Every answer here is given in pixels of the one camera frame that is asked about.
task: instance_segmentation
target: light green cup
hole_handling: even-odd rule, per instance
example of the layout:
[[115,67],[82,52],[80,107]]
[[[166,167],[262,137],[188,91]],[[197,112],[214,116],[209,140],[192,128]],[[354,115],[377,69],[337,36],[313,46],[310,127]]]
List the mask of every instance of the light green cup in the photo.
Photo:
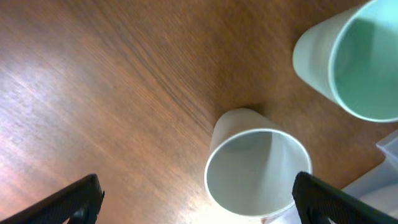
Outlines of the light green cup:
[[299,77],[352,115],[398,121],[398,0],[373,0],[312,27],[298,40]]

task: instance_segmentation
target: black holder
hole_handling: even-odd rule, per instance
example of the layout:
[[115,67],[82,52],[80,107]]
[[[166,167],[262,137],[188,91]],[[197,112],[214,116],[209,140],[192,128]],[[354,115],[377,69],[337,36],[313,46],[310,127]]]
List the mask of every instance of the black holder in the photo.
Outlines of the black holder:
[[292,194],[303,224],[398,224],[395,218],[305,172],[296,176]]
[[90,174],[0,224],[94,224],[105,192],[96,174]]

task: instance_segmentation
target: wooden table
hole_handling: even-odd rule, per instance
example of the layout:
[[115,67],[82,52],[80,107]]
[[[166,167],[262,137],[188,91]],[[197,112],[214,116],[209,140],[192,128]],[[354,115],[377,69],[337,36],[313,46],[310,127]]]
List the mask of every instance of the wooden table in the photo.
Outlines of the wooden table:
[[216,120],[247,106],[344,187],[397,124],[302,82],[293,47],[362,0],[0,1],[0,219],[95,172],[98,223],[227,223],[203,187]]

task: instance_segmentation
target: white paper cup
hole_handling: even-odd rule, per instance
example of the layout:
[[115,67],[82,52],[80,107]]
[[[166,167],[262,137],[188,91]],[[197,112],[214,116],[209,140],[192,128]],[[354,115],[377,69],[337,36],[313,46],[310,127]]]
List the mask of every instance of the white paper cup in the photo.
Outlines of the white paper cup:
[[298,40],[293,65],[352,115],[398,121],[398,1],[369,1],[312,27]]
[[249,109],[225,113],[214,129],[205,187],[229,212],[267,218],[294,204],[295,176],[312,173],[310,156],[293,136]]

